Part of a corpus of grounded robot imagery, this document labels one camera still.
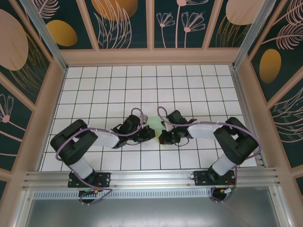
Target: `aluminum rail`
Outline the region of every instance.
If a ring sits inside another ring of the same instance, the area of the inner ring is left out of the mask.
[[[149,170],[149,171],[109,171],[110,187],[113,189],[168,189],[168,188],[209,188],[195,186],[189,177],[190,170]],[[28,172],[23,182],[24,191],[34,190],[73,190],[67,187],[69,172]],[[237,187],[279,186],[275,168],[238,168]]]

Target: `metal base plate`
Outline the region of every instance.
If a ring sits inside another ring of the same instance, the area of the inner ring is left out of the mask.
[[[195,186],[211,186],[211,185],[228,185],[228,181],[232,184],[236,183],[235,174],[232,170],[228,171],[223,177],[221,177],[217,182],[213,182],[208,177],[208,172],[206,171],[194,171]]]
[[[92,184],[96,187],[108,188],[110,183],[110,173],[96,173],[95,181]],[[85,184],[83,184],[79,179],[76,177],[75,174],[70,172],[69,180],[67,187],[69,188],[87,188]]]

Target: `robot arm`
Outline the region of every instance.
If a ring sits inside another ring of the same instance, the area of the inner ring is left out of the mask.
[[[170,123],[177,125],[189,125],[196,121],[196,119],[191,119],[187,122],[178,110],[166,118]],[[247,130],[235,117],[229,118],[225,123]],[[174,127],[170,131],[163,130],[159,141],[160,144],[173,144],[179,143],[181,138],[205,138],[219,142],[224,154],[208,170],[209,178],[214,183],[230,169],[242,164],[258,147],[258,143],[250,135],[237,128],[207,123]]]
[[[166,121],[166,125],[171,124],[174,127],[169,130],[166,127],[167,130],[162,130],[162,134],[159,136],[160,144],[179,143],[181,138],[206,138],[219,142],[224,154],[209,167],[207,174],[204,174],[211,185],[222,185],[222,179],[230,173],[230,170],[242,164],[258,147],[257,141],[247,134],[250,132],[234,117],[229,118],[225,123],[192,124],[196,119],[187,121],[178,110],[175,110],[166,118],[169,122],[162,118]],[[120,148],[126,145],[128,140],[141,143],[155,137],[153,129],[149,126],[139,128],[140,124],[137,116],[130,115],[123,124],[116,126],[112,131],[107,131],[88,128],[83,120],[76,120],[57,134],[50,144],[56,151],[61,149],[59,153],[61,160],[76,173],[71,172],[70,178],[76,176],[81,178],[81,182],[83,180],[87,184],[97,187],[100,186],[98,184],[101,180],[98,178],[100,173],[97,174],[83,157],[86,151],[92,145]],[[73,187],[81,187],[81,185],[76,184]]]
[[[70,167],[77,175],[85,182],[92,184],[96,183],[96,172],[84,158],[86,151],[92,146],[105,146],[108,148],[120,148],[124,146],[128,140],[134,142],[144,142],[155,137],[155,131],[149,126],[144,126],[135,132],[140,126],[140,118],[135,115],[130,115],[123,124],[120,124],[112,129],[111,133],[107,130],[87,130],[80,133],[73,140],[70,140],[60,151],[59,157]],[[55,151],[77,132],[88,129],[87,124],[83,120],[76,120],[63,131],[58,133],[50,142]]]

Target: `gray metal surface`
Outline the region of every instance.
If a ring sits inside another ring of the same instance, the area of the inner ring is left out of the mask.
[[[278,227],[268,188],[239,188],[226,203],[209,198],[34,200],[27,227]]]
[[[92,194],[83,199],[96,198],[104,196],[107,191]],[[190,189],[126,189],[114,190],[107,195],[107,199],[162,199],[162,198],[197,198],[210,197],[210,188],[190,188]],[[80,199],[79,191],[60,190],[60,191],[36,191],[34,200],[74,200]]]

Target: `flower illustration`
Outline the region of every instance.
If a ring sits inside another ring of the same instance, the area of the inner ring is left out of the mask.
[[[204,3],[207,3],[208,0],[197,0],[197,1],[194,1],[194,0],[177,0],[177,4],[179,6],[186,6],[186,5],[201,5],[201,4],[204,4]]]
[[[208,0],[177,0],[178,4],[178,12],[177,12],[177,22],[176,22],[176,35],[175,35],[175,43],[176,43],[176,48],[178,48],[178,22],[179,22],[179,14],[180,14],[180,8],[182,6],[186,5],[201,5],[204,3],[207,3]]]
[[[11,110],[13,109],[14,98],[8,96],[6,101],[3,94],[0,95],[0,122],[8,123],[10,119]]]
[[[3,94],[0,95],[0,122],[10,123],[11,125],[25,131],[24,128],[21,128],[20,126],[18,126],[18,125],[14,124],[13,122],[10,121],[10,115],[11,115],[11,111],[13,109],[13,105],[14,105],[14,98],[13,97],[8,96],[8,98],[6,100],[6,98]],[[4,136],[7,136],[11,139],[17,140],[19,142],[22,142],[22,139],[14,137],[14,136],[6,133],[6,132],[0,131],[0,134],[2,134]]]
[[[203,24],[204,18],[203,13],[192,13],[188,17],[188,12],[182,13],[182,24],[185,31],[184,48],[186,48],[186,37],[188,32],[195,32],[205,29],[205,24]]]
[[[161,13],[157,13],[156,16],[161,27],[163,45],[164,48],[166,48],[164,35],[163,35],[163,28],[174,25],[175,21],[173,20],[171,13],[163,13],[163,15]]]

